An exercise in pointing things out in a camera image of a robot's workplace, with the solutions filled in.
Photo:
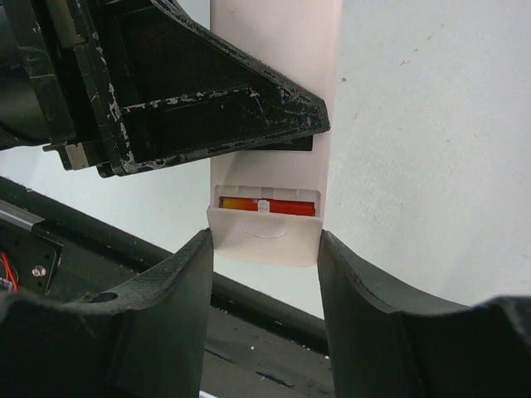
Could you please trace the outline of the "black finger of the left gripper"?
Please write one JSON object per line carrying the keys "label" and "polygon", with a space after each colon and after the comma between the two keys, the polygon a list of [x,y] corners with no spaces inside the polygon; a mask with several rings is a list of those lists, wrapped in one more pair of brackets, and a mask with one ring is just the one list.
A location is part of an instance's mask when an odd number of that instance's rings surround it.
{"label": "black finger of the left gripper", "polygon": [[325,102],[175,1],[105,1],[76,48],[115,176],[329,130]]}

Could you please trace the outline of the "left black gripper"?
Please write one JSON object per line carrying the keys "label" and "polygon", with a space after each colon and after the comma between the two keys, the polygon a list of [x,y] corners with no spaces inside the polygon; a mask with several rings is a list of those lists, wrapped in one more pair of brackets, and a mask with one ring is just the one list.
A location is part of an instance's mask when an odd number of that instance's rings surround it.
{"label": "left black gripper", "polygon": [[42,147],[68,171],[113,177],[76,48],[105,1],[1,3],[1,149]]}

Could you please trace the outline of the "white battery cover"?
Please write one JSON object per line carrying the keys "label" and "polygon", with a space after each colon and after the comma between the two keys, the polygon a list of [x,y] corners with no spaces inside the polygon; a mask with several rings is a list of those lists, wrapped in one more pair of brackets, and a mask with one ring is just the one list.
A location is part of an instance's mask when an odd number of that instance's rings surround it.
{"label": "white battery cover", "polygon": [[207,219],[221,256],[293,267],[317,262],[323,227],[318,217],[209,207]]}

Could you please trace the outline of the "red battery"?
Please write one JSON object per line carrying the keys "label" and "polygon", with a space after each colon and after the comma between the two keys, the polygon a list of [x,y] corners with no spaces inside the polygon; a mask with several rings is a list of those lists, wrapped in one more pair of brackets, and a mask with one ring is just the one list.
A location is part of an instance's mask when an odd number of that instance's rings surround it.
{"label": "red battery", "polygon": [[311,201],[285,201],[278,199],[256,199],[247,197],[220,197],[219,207],[238,211],[265,211],[292,216],[315,216],[315,205]]}

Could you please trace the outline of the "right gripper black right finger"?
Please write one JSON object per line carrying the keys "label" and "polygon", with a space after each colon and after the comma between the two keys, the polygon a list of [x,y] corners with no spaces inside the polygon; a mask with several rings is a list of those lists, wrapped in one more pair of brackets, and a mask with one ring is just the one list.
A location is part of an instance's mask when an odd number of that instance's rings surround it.
{"label": "right gripper black right finger", "polygon": [[529,297],[453,303],[372,265],[328,231],[317,265],[336,396],[529,396]]}

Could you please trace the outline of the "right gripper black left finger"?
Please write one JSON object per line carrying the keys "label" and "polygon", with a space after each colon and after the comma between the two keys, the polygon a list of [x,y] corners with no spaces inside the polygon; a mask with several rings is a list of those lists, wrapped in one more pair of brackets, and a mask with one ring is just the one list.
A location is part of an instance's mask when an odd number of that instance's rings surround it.
{"label": "right gripper black left finger", "polygon": [[83,301],[2,294],[2,396],[199,396],[212,278],[212,234],[202,230]]}

